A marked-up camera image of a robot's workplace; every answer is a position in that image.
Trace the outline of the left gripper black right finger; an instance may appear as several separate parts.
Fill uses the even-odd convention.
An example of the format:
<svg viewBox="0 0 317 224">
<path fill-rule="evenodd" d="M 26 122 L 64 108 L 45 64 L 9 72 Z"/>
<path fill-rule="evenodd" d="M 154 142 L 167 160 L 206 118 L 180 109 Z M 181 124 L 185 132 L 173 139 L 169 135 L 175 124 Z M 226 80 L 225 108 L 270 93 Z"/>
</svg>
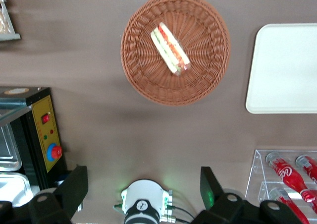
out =
<svg viewBox="0 0 317 224">
<path fill-rule="evenodd" d="M 243 199 L 224 192 L 210 167 L 201 167 L 200 194 L 205 210 L 195 217 L 196 224 L 238 224 L 243 213 Z"/>
</svg>

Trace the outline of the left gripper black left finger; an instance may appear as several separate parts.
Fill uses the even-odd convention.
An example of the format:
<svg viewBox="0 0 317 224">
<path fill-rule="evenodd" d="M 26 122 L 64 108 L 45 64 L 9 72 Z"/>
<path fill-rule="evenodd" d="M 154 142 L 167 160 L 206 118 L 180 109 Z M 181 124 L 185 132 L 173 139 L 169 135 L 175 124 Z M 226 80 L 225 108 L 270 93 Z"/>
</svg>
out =
<svg viewBox="0 0 317 224">
<path fill-rule="evenodd" d="M 88 193 L 86 166 L 77 166 L 56 189 L 39 192 L 29 202 L 33 224 L 70 224 Z"/>
</svg>

